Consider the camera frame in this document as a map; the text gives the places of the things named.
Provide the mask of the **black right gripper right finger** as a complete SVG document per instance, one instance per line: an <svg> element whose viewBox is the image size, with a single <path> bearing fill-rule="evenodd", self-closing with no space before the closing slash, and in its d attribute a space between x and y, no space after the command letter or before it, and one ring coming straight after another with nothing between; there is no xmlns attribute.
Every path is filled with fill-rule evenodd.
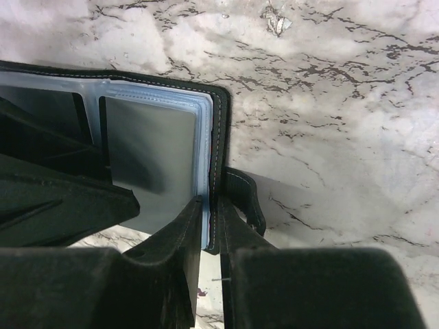
<svg viewBox="0 0 439 329"><path fill-rule="evenodd" d="M407 279L376 248L278 249L218 201L226 328L424 328Z"/></svg>

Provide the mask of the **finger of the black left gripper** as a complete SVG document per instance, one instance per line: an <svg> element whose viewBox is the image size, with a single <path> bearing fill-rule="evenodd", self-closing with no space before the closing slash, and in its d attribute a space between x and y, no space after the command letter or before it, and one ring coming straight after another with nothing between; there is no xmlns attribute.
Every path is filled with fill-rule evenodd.
<svg viewBox="0 0 439 329"><path fill-rule="evenodd" d="M1 156L1 246L67 246L139 215L131 190Z"/></svg>
<svg viewBox="0 0 439 329"><path fill-rule="evenodd" d="M78 93L1 91L1 153L69 175L112 182L105 157L92 142Z"/></svg>

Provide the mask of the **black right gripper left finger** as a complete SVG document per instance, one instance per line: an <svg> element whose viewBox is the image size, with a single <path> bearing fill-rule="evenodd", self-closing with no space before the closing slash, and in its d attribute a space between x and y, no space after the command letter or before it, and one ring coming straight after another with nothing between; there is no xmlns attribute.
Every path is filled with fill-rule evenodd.
<svg viewBox="0 0 439 329"><path fill-rule="evenodd" d="M2 328L191 328L203 202L119 252L107 247L1 250Z"/></svg>

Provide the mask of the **black leather card holder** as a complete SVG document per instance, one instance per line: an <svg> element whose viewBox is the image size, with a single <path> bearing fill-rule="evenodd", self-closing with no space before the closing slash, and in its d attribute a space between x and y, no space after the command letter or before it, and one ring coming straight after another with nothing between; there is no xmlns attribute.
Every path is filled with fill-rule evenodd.
<svg viewBox="0 0 439 329"><path fill-rule="evenodd" d="M123 71L1 63L1 246L154 234L194 197L200 247L265 233L255 181L227 167L230 94Z"/></svg>

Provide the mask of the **dark grey credit card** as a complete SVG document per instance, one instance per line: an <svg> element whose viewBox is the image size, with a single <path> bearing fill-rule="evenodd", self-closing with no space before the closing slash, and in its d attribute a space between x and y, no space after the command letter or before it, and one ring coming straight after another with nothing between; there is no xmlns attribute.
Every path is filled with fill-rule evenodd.
<svg viewBox="0 0 439 329"><path fill-rule="evenodd" d="M99 109L114 182L155 194L192 194L193 113L114 97L100 97Z"/></svg>

